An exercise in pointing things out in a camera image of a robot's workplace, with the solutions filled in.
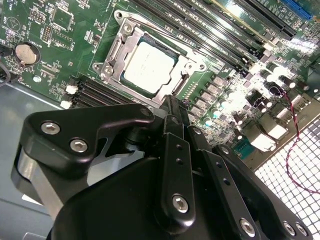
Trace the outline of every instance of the cable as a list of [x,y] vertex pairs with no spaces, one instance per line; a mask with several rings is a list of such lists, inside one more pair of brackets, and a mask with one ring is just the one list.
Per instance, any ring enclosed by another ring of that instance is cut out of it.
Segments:
[[8,68],[3,64],[3,62],[0,61],[0,68],[5,72],[6,77],[5,80],[0,83],[0,88],[6,85],[11,80],[11,73],[9,72]]
[[290,98],[288,97],[287,93],[284,92],[283,94],[284,98],[289,102],[290,104],[290,110],[292,112],[292,116],[293,116],[293,124],[294,127],[296,129],[296,139],[294,141],[294,143],[292,144],[292,146],[290,147],[289,151],[287,152],[286,158],[285,158],[285,168],[286,168],[286,174],[288,175],[288,177],[291,179],[291,181],[299,188],[311,193],[311,194],[320,194],[319,191],[317,190],[311,190],[309,188],[306,188],[303,184],[298,183],[292,176],[292,174],[289,172],[289,159],[290,159],[290,153],[292,152],[292,150],[294,149],[294,147],[298,144],[298,142],[301,140],[300,138],[300,130],[299,130],[299,126],[298,126],[298,122],[297,122],[297,117],[296,117],[296,113],[295,113],[295,109],[294,109],[294,105],[292,104]]

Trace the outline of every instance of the green circuit board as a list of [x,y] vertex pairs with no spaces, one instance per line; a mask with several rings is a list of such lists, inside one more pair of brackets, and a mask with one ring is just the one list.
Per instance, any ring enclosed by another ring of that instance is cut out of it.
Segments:
[[[150,12],[137,2],[147,3],[166,14],[168,19],[180,24],[177,17],[171,15],[162,4],[159,4],[163,1],[158,3],[152,0],[4,0],[1,6],[0,43],[14,48],[19,43],[28,42],[36,46],[41,54],[40,62],[31,66],[21,65],[15,56],[7,57],[4,60],[5,64],[12,73],[21,76],[18,80],[21,85],[56,101],[57,104],[62,101],[66,93],[70,76],[84,75],[104,84],[100,76],[93,70],[92,64],[104,62],[119,31],[119,23],[114,17],[116,10],[139,14],[158,26],[170,30],[173,36],[178,37],[180,34],[179,31],[171,29],[170,24],[163,17]],[[194,17],[192,12],[181,6],[178,1],[166,0],[164,2],[171,5],[171,9],[185,16],[185,19],[191,18],[195,24],[203,24],[201,19]],[[241,8],[235,1],[187,0],[183,2],[194,5],[196,9],[210,18],[221,21],[218,15],[211,14],[208,6],[218,8],[220,13],[227,16],[230,21],[249,35],[255,35],[263,44],[248,38],[229,25],[229,30],[239,41],[261,52],[265,48],[269,49],[270,55],[274,56],[275,61],[282,64],[294,81],[306,81],[309,66],[319,57],[320,2],[316,0],[298,2],[305,11],[313,16],[309,20],[297,15],[282,0],[259,0],[296,32],[292,40],[277,36],[263,21]],[[234,45],[230,39],[224,41],[223,46],[226,46],[226,49],[233,49],[236,53],[228,55],[225,49],[216,45],[212,45],[212,49],[218,54],[230,56],[230,59],[243,67],[244,63],[239,60],[241,58],[237,58],[237,53],[242,51],[241,46]],[[261,68],[264,68],[264,64],[256,56],[247,54],[247,57],[255,65],[261,65]],[[278,102],[264,88],[264,79],[260,74],[253,74],[253,77],[248,80],[236,72],[233,66],[219,58],[204,57],[203,61],[207,69],[204,72],[195,72],[179,91],[177,97],[194,103],[213,77],[219,76],[222,79],[229,77],[227,84],[220,86],[221,91],[215,93],[215,100],[208,101],[207,109],[194,121],[195,125],[205,131],[212,144],[233,140],[233,127],[229,124],[232,120],[232,113],[245,115],[244,125],[262,115],[252,107],[244,108],[248,105],[245,98],[234,99],[228,109],[220,108],[225,118],[212,119],[212,126],[205,126],[204,117],[210,117],[215,101],[225,98],[225,91],[233,90],[239,96],[246,96],[253,89],[259,89],[274,104]],[[41,81],[34,81],[34,76],[40,76]],[[139,102],[127,93],[123,94]]]

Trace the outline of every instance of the silver screw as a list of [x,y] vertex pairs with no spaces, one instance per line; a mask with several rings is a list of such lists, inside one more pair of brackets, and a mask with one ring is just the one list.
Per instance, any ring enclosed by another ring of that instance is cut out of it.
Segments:
[[224,146],[221,147],[222,152],[224,152],[225,154],[229,154],[228,149],[226,149]]
[[287,223],[286,221],[283,222],[283,225],[285,227],[285,229],[287,230],[287,232],[291,235],[291,236],[295,236],[296,235],[296,232],[294,230],[294,228],[289,224]]
[[194,131],[196,134],[198,134],[198,135],[201,134],[200,129],[198,129],[198,128],[196,128],[196,127],[193,128],[193,131]]
[[45,134],[56,135],[60,132],[60,127],[58,124],[48,121],[41,125],[41,130]]
[[250,222],[248,222],[247,219],[241,218],[240,219],[240,225],[243,231],[251,238],[253,238],[256,235],[254,227],[251,225]]
[[40,83],[42,81],[42,78],[38,75],[34,75],[32,79],[35,83]]
[[112,66],[106,66],[105,69],[104,69],[104,72],[108,75],[111,75],[112,72],[113,72],[113,68]]
[[172,204],[174,208],[182,214],[185,214],[189,209],[187,201],[182,196],[174,196],[172,198]]
[[75,139],[70,142],[70,148],[77,153],[83,153],[87,151],[88,145],[81,139]]
[[133,28],[132,28],[132,26],[130,24],[125,24],[123,26],[123,30],[125,31],[125,33],[130,34],[130,33],[132,33]]
[[296,227],[298,228],[298,230],[299,230],[304,236],[308,236],[308,233],[307,233],[307,231],[304,229],[303,226],[301,226],[299,223],[296,223],[295,225],[296,225]]
[[175,116],[172,117],[172,122],[174,122],[177,125],[179,124],[179,120]]

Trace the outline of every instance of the chip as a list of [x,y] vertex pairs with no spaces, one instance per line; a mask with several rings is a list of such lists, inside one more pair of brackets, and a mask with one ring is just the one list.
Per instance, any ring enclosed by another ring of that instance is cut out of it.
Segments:
[[137,87],[155,94],[167,84],[174,68],[175,60],[146,42],[135,49],[126,69],[124,78]]

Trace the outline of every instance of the gray metal panel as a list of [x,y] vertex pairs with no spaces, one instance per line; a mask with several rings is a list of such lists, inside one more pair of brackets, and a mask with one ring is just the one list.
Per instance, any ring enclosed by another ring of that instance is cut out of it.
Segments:
[[9,86],[0,88],[0,239],[22,240],[29,232],[47,236],[52,220],[43,206],[22,200],[10,174],[24,119],[31,113],[54,110]]

